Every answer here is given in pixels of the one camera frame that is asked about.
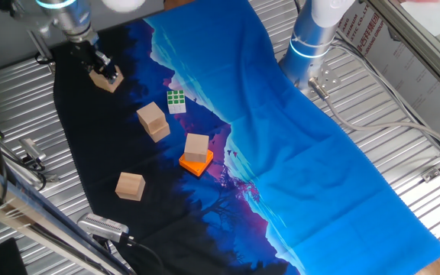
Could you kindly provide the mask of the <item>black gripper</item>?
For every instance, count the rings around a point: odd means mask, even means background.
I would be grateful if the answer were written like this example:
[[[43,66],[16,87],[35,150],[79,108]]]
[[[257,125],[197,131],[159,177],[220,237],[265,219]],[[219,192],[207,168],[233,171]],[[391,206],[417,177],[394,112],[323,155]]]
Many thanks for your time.
[[[103,52],[97,51],[97,47],[90,42],[72,43],[71,54],[79,60],[88,73],[95,71],[104,76],[109,83],[114,83],[118,78],[112,59]]]

